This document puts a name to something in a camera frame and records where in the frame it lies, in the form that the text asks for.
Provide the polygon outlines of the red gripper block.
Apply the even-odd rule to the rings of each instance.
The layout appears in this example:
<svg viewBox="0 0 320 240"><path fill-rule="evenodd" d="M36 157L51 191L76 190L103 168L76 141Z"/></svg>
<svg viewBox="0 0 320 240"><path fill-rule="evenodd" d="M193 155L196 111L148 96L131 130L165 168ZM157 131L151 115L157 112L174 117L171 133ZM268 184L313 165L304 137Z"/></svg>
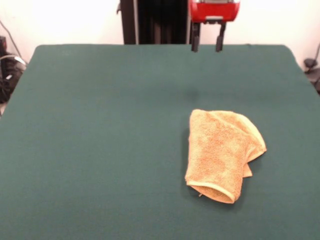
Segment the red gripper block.
<svg viewBox="0 0 320 240"><path fill-rule="evenodd" d="M200 44L200 23L220 23L216 40L216 52L223 50L226 22L233 22L240 9L240 0L189 0L188 9L192 23L191 50L198 52Z"/></svg>

